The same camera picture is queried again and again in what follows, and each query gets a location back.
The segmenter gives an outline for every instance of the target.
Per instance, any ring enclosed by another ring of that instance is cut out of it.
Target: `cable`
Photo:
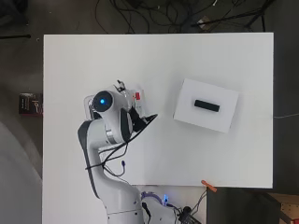
[[[97,19],[97,6],[99,5],[99,2],[100,2],[100,1],[101,1],[101,0],[97,0],[97,2],[96,2],[95,8],[94,8],[94,17],[95,17],[95,20],[96,20],[97,24],[102,28],[102,30],[103,30],[106,34],[108,34],[108,32],[106,31],[106,29],[101,25],[100,21]]]
[[[121,14],[121,16],[123,17],[123,19],[126,21],[126,23],[129,25],[129,27],[131,28],[133,34],[135,33],[133,27],[131,26],[130,22],[125,18],[125,16],[123,15],[123,13],[120,11],[120,9],[118,8],[118,6],[116,5],[116,0],[109,0],[109,2],[111,3],[111,5]]]
[[[112,151],[112,152],[110,152],[109,153],[109,155],[104,159],[104,161],[102,161],[101,163],[99,163],[99,164],[95,164],[95,165],[92,165],[92,166],[88,166],[88,167],[86,167],[85,169],[86,170],[90,170],[90,169],[92,169],[93,167],[98,167],[98,166],[102,166],[103,168],[105,167],[105,165],[106,165],[106,162],[108,162],[108,161],[112,161],[112,160],[116,160],[116,159],[118,159],[118,158],[120,158],[120,157],[122,157],[122,156],[124,156],[125,154],[126,154],[126,152],[127,152],[127,148],[128,148],[128,144],[130,143],[130,142],[132,142],[134,139],[136,139],[151,123],[152,123],[152,121],[153,120],[155,120],[156,118],[157,118],[157,116],[158,115],[152,115],[152,116],[149,116],[149,117],[147,117],[146,118],[146,120],[147,120],[147,124],[146,124],[146,126],[143,128],[143,129],[141,129],[138,133],[136,133],[136,135],[134,135],[133,137],[131,137],[131,139],[129,139],[129,141],[128,142],[126,142],[126,143],[122,143],[122,144],[120,144],[120,145],[118,145],[118,146],[116,146],[116,147],[113,147],[113,148],[109,148],[109,149],[106,149],[105,151]],[[124,147],[124,146],[126,146],[126,148],[125,148],[125,150],[124,150],[124,152],[120,155],[120,156],[117,156],[117,157],[113,157],[113,158],[111,158],[111,156],[114,154],[114,153],[116,153],[118,150],[120,150],[122,147]]]
[[[299,114],[291,114],[291,115],[286,115],[286,116],[273,117],[273,119],[286,119],[286,118],[296,117],[296,116],[299,116]]]
[[[236,0],[236,2],[234,1],[234,0],[232,0],[232,4],[233,4],[233,6],[232,6],[232,8],[231,9],[229,9],[225,14],[224,14],[224,16],[221,18],[221,20],[223,20],[235,7],[239,7],[239,6],[241,6],[242,4],[244,4],[246,2],[246,0],[243,0],[242,2],[240,2],[240,0]],[[255,11],[258,11],[259,10],[259,8],[258,9],[254,9],[254,10],[252,10],[252,11],[249,11],[249,12],[245,12],[245,13],[243,13],[242,15],[244,15],[244,16],[246,16],[247,14],[250,14],[250,13],[252,13],[252,12],[255,12]],[[218,22],[216,25],[214,25],[213,27],[211,27],[209,30],[208,30],[208,32],[212,32],[213,30],[215,30],[220,24],[222,23],[222,21],[220,21],[220,22]]]
[[[142,15],[140,12],[138,12],[138,11],[136,11],[136,10],[133,10],[133,9],[120,8],[120,7],[118,7],[118,6],[116,5],[116,0],[113,0],[113,3],[114,3],[114,7],[115,7],[119,12],[121,12],[121,11],[129,11],[129,12],[137,13],[139,16],[141,16],[141,17],[143,18],[143,20],[146,22],[147,26],[148,26],[148,31],[147,31],[147,33],[150,34],[150,23],[149,23],[149,21],[147,20],[147,18],[145,18],[144,15]]]
[[[143,209],[146,211],[146,213],[148,214],[148,217],[149,217],[148,224],[150,224],[151,214],[150,214],[148,205],[146,203],[142,203],[141,205],[142,205]]]
[[[206,197],[206,190],[204,191],[204,193],[202,193],[202,195],[200,196],[200,198],[199,198],[199,200],[198,200],[198,203],[194,206],[194,208],[193,208],[192,211],[190,212],[190,214],[192,214],[192,216],[193,216],[195,213],[198,212],[199,204],[200,204],[200,202],[201,202],[205,197]]]
[[[127,8],[127,9],[129,9],[129,7],[125,4],[125,2],[123,1],[123,0],[121,0],[122,1],[122,3],[124,4],[124,6]],[[129,11],[129,16],[130,16],[130,21],[129,21],[129,23],[130,23],[130,25],[128,26],[128,31],[127,31],[127,34],[130,34],[130,29],[131,29],[131,27],[132,27],[132,25],[131,25],[131,22],[132,22],[132,14],[131,14],[131,11]]]
[[[177,223],[177,213],[176,213],[176,209],[174,209],[174,214],[175,214],[175,224]]]

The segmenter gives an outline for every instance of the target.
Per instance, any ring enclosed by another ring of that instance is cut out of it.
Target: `floor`
[[[164,0],[145,1],[149,6],[162,5]],[[199,0],[194,11],[209,5],[212,0]],[[232,9],[230,15],[239,12],[251,11],[263,4],[264,0],[245,0],[245,3]],[[0,99],[3,102],[1,110],[6,111],[9,119],[6,120],[8,128],[19,131],[15,123],[21,125],[26,132],[26,137],[33,140],[40,156],[42,156],[42,119],[23,118],[18,115],[18,95],[21,92],[43,91],[43,35],[46,34],[104,34],[97,24],[94,11],[96,0],[30,0],[26,17],[29,24],[6,25],[0,27],[0,35],[30,34],[31,39],[0,40]],[[222,18],[232,8],[231,0],[218,0],[216,6],[194,16],[193,21],[188,21],[182,27],[182,33],[199,33],[198,28],[191,28],[190,24],[197,22],[204,16],[210,19]],[[299,113],[299,31],[294,21],[298,21],[299,2],[296,0],[277,0],[265,15],[266,30],[275,33],[275,116]],[[180,8],[178,21],[185,18],[184,9]],[[110,34],[128,33],[128,25],[121,14],[107,0],[99,1],[97,18]],[[150,20],[146,10],[140,10]],[[175,11],[170,10],[170,16],[175,17]],[[159,13],[153,14],[156,21],[167,22],[167,18]],[[239,19],[236,22],[246,23],[249,19]],[[248,32],[237,24],[224,22],[214,27],[212,33],[221,32]],[[132,13],[132,27],[137,34],[147,32],[146,23]],[[258,20],[252,26],[253,32],[261,32],[262,24]],[[158,26],[150,23],[152,34],[168,33],[167,26]],[[299,156],[297,133],[299,118],[275,120],[274,130],[274,188],[280,193],[299,193]]]

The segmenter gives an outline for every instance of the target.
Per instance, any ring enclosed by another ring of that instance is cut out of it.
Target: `white tabletop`
[[[230,132],[173,120],[185,77],[240,92]],[[272,34],[46,35],[43,205],[58,221],[46,223],[83,221],[97,211],[91,206],[81,216],[75,204],[98,203],[77,130],[85,119],[83,99],[117,79],[143,89],[149,113],[159,114],[129,145],[124,178],[131,184],[200,186],[205,179],[215,186],[272,187]],[[109,166],[118,171],[120,162]]]

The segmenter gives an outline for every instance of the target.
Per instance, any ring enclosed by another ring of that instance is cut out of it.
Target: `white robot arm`
[[[108,224],[144,224],[139,191],[129,184],[107,177],[105,165],[99,157],[99,150],[103,147],[128,143],[136,129],[133,120],[138,115],[132,107],[132,96],[123,83],[119,83],[118,89],[100,91],[93,97],[93,110],[101,119],[83,122],[78,129],[78,138],[93,192],[107,210]]]

